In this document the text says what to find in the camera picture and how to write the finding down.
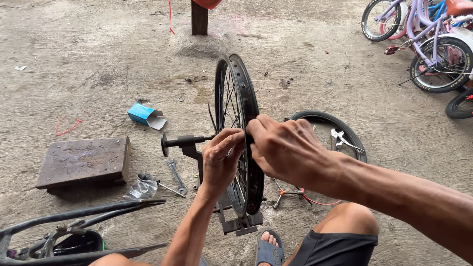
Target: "knee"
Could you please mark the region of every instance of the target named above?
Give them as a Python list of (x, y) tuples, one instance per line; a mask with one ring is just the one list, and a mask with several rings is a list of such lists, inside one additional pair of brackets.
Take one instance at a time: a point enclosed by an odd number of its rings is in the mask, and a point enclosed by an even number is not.
[(379, 233), (379, 225), (373, 213), (365, 206), (356, 203), (343, 203), (335, 206), (327, 215), (337, 217), (355, 232), (375, 235)]
[(100, 259), (94, 261), (90, 266), (128, 266), (130, 265), (130, 260), (125, 256), (117, 253), (109, 254), (107, 256), (101, 257)]

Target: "hand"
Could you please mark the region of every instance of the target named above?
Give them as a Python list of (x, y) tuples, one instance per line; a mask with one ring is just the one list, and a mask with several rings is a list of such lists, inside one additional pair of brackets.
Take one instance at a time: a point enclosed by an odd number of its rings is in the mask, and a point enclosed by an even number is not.
[(307, 120), (279, 123), (258, 115), (246, 132), (254, 139), (252, 157), (267, 176), (335, 196), (344, 155), (327, 150)]
[(225, 128), (202, 149), (204, 178), (199, 191), (217, 199), (237, 173), (238, 159), (245, 151), (245, 135), (241, 128)]

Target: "red wire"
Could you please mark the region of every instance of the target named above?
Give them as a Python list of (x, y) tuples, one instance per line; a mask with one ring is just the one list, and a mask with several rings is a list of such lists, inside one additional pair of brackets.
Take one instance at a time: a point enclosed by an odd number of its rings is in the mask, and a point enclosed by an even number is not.
[(334, 205), (334, 204), (337, 204), (337, 203), (339, 203), (340, 201), (342, 201), (342, 200), (338, 200), (337, 202), (334, 202), (334, 203), (323, 204), (323, 203), (320, 203), (320, 202), (313, 201), (313, 200), (309, 199), (308, 197), (306, 197), (306, 194), (304, 193), (305, 189), (301, 188), (301, 190), (302, 190), (302, 197), (303, 197), (304, 199), (306, 199), (306, 200), (310, 201), (310, 202), (313, 202), (313, 203), (315, 203), (315, 204), (319, 204), (319, 205), (325, 205), (325, 206), (328, 206), (328, 205)]
[(169, 4), (169, 30), (175, 35), (173, 29), (171, 29), (171, 0), (167, 0)]
[(59, 126), (59, 121), (60, 121), (60, 120), (61, 120), (61, 118), (59, 117), (58, 123), (56, 124), (56, 129), (54, 130), (54, 135), (56, 135), (56, 136), (64, 135), (65, 133), (71, 131), (74, 127), (76, 127), (78, 124), (80, 124), (80, 123), (82, 122), (81, 120), (78, 120), (78, 119), (76, 118), (76, 120), (77, 120), (78, 122), (77, 122), (73, 127), (71, 127), (70, 129), (68, 129), (68, 130), (66, 130), (66, 131), (64, 131), (64, 132), (58, 134), (58, 126)]

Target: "black shorts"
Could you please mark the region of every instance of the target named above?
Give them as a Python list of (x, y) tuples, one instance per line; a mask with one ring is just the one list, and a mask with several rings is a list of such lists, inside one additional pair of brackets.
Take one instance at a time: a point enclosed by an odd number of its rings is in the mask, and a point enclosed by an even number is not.
[(378, 237), (310, 231), (289, 266), (366, 266)]

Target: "red cloth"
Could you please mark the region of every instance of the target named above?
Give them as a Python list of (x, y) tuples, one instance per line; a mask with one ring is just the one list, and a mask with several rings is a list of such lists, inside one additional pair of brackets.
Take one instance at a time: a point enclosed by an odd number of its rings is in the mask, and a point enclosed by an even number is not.
[(193, 1), (199, 4), (199, 6), (206, 9), (210, 9), (210, 10), (214, 9), (216, 6), (220, 4), (220, 2), (222, 2), (222, 0), (193, 0)]

